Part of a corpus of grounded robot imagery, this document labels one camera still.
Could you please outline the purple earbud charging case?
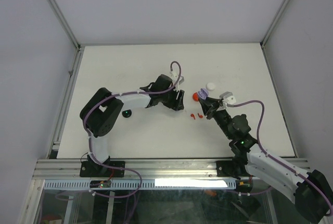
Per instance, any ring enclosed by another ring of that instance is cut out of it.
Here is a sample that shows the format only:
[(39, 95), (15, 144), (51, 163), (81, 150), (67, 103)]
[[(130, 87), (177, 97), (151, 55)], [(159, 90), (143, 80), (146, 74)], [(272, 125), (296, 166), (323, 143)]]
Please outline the purple earbud charging case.
[(209, 97), (209, 91), (206, 88), (201, 88), (198, 92), (197, 92), (198, 98), (202, 99), (202, 100), (206, 100)]

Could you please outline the red earbud charging case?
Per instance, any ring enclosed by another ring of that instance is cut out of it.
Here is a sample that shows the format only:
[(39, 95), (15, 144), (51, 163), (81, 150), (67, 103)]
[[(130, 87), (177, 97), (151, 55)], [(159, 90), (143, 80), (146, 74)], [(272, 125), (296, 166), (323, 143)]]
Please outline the red earbud charging case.
[(195, 102), (198, 102), (198, 101), (199, 101), (199, 96), (198, 96), (197, 93), (194, 93), (193, 96), (192, 96), (192, 98), (193, 98), (193, 100), (194, 100)]

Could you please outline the black earbud charging case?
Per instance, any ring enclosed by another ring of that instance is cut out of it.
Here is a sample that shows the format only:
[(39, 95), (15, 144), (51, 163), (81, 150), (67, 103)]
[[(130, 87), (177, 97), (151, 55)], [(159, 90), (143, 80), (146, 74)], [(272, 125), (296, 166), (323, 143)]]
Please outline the black earbud charging case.
[(122, 116), (124, 118), (129, 118), (129, 117), (131, 117), (131, 115), (132, 115), (132, 111), (131, 110), (125, 110), (125, 111), (122, 112)]

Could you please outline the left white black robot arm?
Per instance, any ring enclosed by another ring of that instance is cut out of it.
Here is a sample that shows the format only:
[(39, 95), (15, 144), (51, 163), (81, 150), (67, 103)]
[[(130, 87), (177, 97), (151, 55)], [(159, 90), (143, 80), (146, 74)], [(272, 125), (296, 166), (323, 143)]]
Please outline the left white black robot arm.
[(88, 134), (88, 157), (93, 161), (91, 171), (104, 176), (109, 170), (106, 135), (113, 128), (119, 114), (136, 108), (151, 108), (163, 104), (174, 111), (184, 109), (185, 91), (178, 86), (184, 82), (182, 75), (174, 71), (161, 74), (155, 82), (137, 91), (112, 94), (100, 88), (80, 112), (83, 127)]

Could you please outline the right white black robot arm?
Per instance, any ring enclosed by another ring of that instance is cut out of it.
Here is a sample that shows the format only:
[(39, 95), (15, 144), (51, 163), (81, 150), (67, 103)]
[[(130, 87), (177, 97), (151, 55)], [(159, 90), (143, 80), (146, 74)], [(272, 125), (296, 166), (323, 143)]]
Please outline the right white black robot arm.
[(234, 173), (260, 178), (289, 199), (297, 212), (311, 223), (332, 216), (332, 188), (325, 175), (318, 170), (309, 172), (299, 168), (266, 149), (260, 142), (260, 128), (254, 138), (245, 114), (231, 117), (227, 112), (227, 108), (236, 107), (230, 100), (231, 97), (198, 99), (206, 118), (214, 119), (230, 141), (235, 155)]

